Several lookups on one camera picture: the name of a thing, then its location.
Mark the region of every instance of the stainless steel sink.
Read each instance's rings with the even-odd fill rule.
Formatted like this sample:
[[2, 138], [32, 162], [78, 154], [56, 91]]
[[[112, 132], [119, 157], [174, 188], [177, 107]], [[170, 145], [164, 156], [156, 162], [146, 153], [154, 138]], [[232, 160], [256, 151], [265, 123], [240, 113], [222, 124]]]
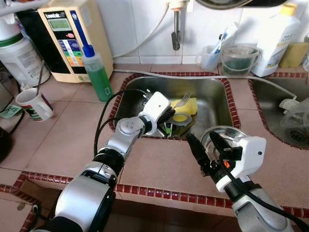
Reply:
[[[302, 101], [309, 96], [309, 85], [306, 79], [295, 78], [266, 78], [297, 95], [297, 101]], [[258, 102], [263, 110], [263, 116], [271, 132], [284, 142], [296, 147], [309, 147], [309, 132], [306, 129], [286, 129], [280, 125], [284, 114], [279, 107], [282, 100], [291, 98], [283, 91], [260, 81], [253, 82], [253, 89]]]
[[[197, 98], [198, 111], [192, 116], [195, 124], [182, 135], [175, 135], [184, 139], [187, 133], [193, 133], [200, 138], [205, 129], [216, 125], [232, 126], [224, 85], [215, 79], [171, 79], [162, 77], [139, 77], [128, 83], [126, 89], [149, 89], [152, 93], [160, 91], [169, 100], [181, 99], [185, 92], [191, 92]], [[145, 98], [140, 93], [125, 93], [117, 110], [116, 118], [136, 116], [143, 110]], [[164, 137], [159, 131], [155, 137]]]

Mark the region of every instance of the white tube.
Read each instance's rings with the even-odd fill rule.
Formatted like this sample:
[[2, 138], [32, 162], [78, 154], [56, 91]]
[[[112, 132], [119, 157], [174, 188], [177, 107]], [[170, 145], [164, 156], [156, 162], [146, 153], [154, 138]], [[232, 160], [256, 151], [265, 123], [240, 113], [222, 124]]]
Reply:
[[19, 11], [25, 11], [25, 10], [29, 10], [32, 8], [39, 8], [45, 5], [46, 3], [48, 3], [49, 1], [50, 0], [34, 0], [34, 1], [25, 2], [25, 3], [14, 2], [12, 3], [12, 6], [7, 6], [5, 8], [0, 9], [0, 17], [8, 15], [8, 14], [16, 13]]
[[118, 57], [122, 57], [130, 52], [133, 52], [135, 49], [139, 48], [144, 42], [146, 42], [146, 40], [148, 40], [152, 35], [153, 33], [155, 32], [155, 30], [158, 28], [158, 26], [160, 26], [162, 20], [165, 18], [167, 12], [169, 10], [169, 4], [166, 3], [166, 7], [165, 7], [165, 10], [164, 10], [164, 13], [162, 15], [162, 17], [160, 18], [160, 20], [158, 21], [158, 23], [156, 24], [156, 26], [152, 29], [152, 31], [150, 31], [148, 33], [148, 35], [138, 44], [136, 45], [135, 47], [133, 47], [130, 51], [127, 51], [127, 52], [124, 52], [124, 53], [121, 53], [121, 54], [118, 54], [118, 55], [114, 55], [113, 58], [118, 58]]
[[[137, 71], [137, 70], [120, 70], [120, 69], [114, 69], [114, 72], [116, 73], [139, 73], [139, 74], [143, 74], [143, 75], [148, 75], [148, 76], [155, 76], [155, 77], [165, 77], [165, 78], [175, 78], [175, 79], [188, 79], [191, 76], [169, 76], [169, 75], [162, 75], [162, 74], [156, 74], [153, 72], [144, 72], [144, 71]], [[288, 91], [287, 89], [271, 82], [268, 81], [266, 79], [263, 79], [261, 77], [256, 77], [256, 76], [246, 76], [246, 77], [242, 77], [242, 78], [238, 78], [238, 77], [228, 77], [228, 76], [195, 76], [195, 79], [221, 79], [221, 78], [225, 78], [225, 79], [250, 79], [250, 80], [256, 80], [256, 81], [261, 81], [261, 82], [265, 82], [269, 85], [272, 85], [273, 87], [276, 87], [280, 90], [282, 90], [283, 92], [291, 95], [293, 98], [296, 97], [296, 95], [290, 91]]]

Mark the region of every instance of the plastic cup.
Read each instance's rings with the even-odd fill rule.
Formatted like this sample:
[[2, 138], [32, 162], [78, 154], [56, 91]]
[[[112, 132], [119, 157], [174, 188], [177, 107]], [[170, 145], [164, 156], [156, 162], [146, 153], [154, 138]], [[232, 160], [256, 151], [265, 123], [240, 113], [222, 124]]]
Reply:
[[201, 66], [202, 69], [213, 71], [217, 68], [220, 53], [211, 54], [214, 45], [208, 45], [203, 47], [201, 54], [196, 58], [196, 63]]
[[223, 49], [222, 73], [229, 77], [247, 76], [259, 58], [259, 50], [246, 45], [235, 45]]

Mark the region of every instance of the sink drain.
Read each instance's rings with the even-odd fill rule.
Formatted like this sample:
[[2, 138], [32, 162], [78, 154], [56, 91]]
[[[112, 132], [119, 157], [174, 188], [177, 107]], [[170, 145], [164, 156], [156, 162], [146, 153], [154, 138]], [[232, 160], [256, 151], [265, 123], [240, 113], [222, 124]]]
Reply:
[[285, 130], [287, 139], [293, 144], [308, 146], [309, 145], [309, 133], [301, 128], [289, 128]]
[[290, 137], [296, 142], [304, 142], [306, 140], [306, 135], [302, 131], [298, 130], [290, 131]]

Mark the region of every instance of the green dish soap bottle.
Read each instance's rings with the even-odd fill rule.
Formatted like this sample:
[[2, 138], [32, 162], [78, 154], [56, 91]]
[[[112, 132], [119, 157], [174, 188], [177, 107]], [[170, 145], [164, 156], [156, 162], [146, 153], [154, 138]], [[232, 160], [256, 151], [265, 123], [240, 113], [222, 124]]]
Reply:
[[112, 87], [107, 77], [106, 70], [100, 53], [95, 53], [91, 45], [83, 47], [82, 57], [85, 69], [89, 75], [93, 88], [101, 102], [107, 102], [112, 96]]

